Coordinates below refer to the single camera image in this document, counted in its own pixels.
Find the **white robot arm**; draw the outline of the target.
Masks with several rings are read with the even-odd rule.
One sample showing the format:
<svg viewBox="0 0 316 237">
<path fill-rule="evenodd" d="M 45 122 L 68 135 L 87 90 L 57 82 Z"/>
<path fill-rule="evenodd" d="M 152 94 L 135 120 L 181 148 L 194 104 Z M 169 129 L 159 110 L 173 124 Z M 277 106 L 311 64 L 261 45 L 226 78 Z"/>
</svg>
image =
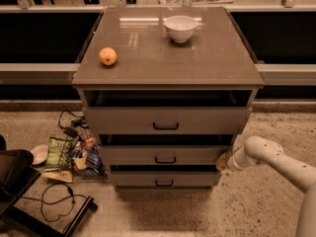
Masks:
<svg viewBox="0 0 316 237">
<path fill-rule="evenodd" d="M 286 155 L 277 142 L 251 136 L 216 160 L 218 171 L 242 171 L 266 164 L 304 193 L 295 237 L 316 237 L 316 168 Z"/>
</svg>

